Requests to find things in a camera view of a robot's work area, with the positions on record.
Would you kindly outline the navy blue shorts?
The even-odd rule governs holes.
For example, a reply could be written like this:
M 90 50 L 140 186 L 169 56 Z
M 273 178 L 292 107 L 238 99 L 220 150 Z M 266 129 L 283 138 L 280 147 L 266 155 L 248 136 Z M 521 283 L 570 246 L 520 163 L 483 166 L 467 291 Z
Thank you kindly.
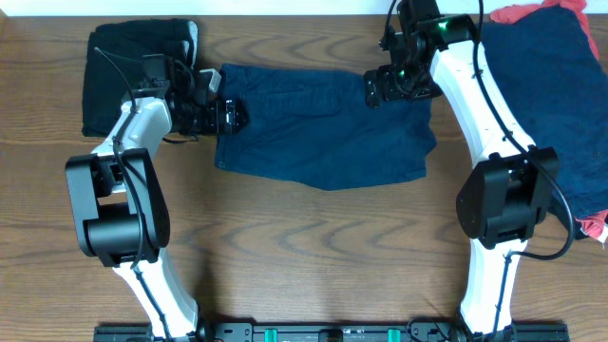
M 218 137 L 216 167 L 322 190 L 415 181 L 436 145 L 430 102 L 365 104 L 362 76 L 225 64 L 220 95 L 248 123 Z

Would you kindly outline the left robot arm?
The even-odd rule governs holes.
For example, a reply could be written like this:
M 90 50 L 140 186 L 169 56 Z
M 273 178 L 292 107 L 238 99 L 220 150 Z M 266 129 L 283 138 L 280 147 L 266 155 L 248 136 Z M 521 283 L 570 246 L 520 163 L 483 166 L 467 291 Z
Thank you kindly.
M 170 218 L 153 158 L 168 134 L 194 139 L 235 135 L 247 117 L 217 96 L 221 76 L 162 54 L 142 58 L 143 79 L 129 85 L 121 115 L 91 153 L 66 162 L 77 239 L 131 288 L 148 326 L 95 329 L 97 341 L 212 341 L 214 327 L 181 283 L 167 250 Z

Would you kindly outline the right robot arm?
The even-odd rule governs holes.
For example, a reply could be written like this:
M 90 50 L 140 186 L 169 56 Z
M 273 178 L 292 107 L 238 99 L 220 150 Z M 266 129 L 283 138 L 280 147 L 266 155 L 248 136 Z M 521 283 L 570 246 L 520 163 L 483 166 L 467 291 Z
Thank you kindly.
M 384 27 L 390 62 L 365 73 L 367 106 L 446 96 L 472 163 L 456 198 L 470 240 L 467 287 L 445 340 L 568 340 L 563 324 L 516 323 L 510 313 L 518 263 L 551 200 L 556 152 L 539 149 L 514 118 L 469 15 L 443 15 L 433 1 L 394 1 L 389 13 L 401 28 Z

